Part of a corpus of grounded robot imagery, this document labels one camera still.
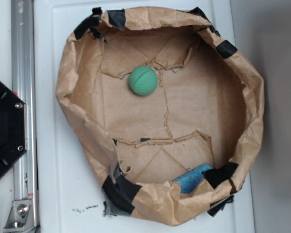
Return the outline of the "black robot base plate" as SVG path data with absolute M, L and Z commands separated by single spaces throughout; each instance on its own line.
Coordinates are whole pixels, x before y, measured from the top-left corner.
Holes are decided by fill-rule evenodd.
M 27 151 L 26 104 L 0 81 L 0 179 Z

